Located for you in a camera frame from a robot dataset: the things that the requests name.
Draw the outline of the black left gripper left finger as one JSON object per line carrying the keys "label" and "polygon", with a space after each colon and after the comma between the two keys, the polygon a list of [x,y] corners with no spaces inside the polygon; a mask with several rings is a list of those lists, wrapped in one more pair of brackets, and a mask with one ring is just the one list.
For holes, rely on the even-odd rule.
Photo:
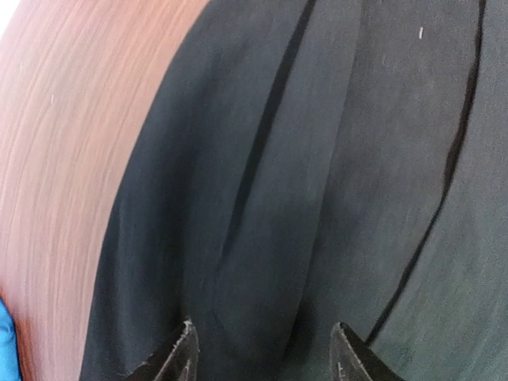
{"label": "black left gripper left finger", "polygon": [[154,353],[126,376],[127,381],[195,381],[198,333],[190,319],[180,323]]}

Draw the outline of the black garment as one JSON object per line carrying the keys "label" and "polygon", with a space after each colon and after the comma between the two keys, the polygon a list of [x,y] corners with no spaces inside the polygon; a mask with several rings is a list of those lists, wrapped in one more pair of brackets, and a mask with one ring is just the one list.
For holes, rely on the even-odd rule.
{"label": "black garment", "polygon": [[114,200],[82,380],[190,319],[196,380],[507,377],[507,4],[212,1]]}

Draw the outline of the blue pleated skirt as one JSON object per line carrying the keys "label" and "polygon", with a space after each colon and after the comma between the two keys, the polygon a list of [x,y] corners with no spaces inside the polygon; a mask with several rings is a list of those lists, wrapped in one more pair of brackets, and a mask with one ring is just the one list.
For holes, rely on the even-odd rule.
{"label": "blue pleated skirt", "polygon": [[19,381],[17,336],[13,319],[3,301],[0,305],[0,379]]}

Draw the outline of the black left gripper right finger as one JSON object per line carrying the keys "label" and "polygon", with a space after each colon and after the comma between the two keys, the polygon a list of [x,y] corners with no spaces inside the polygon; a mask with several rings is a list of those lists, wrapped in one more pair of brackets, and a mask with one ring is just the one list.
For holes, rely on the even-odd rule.
{"label": "black left gripper right finger", "polygon": [[403,381],[342,322],[330,334],[329,363],[333,381]]}

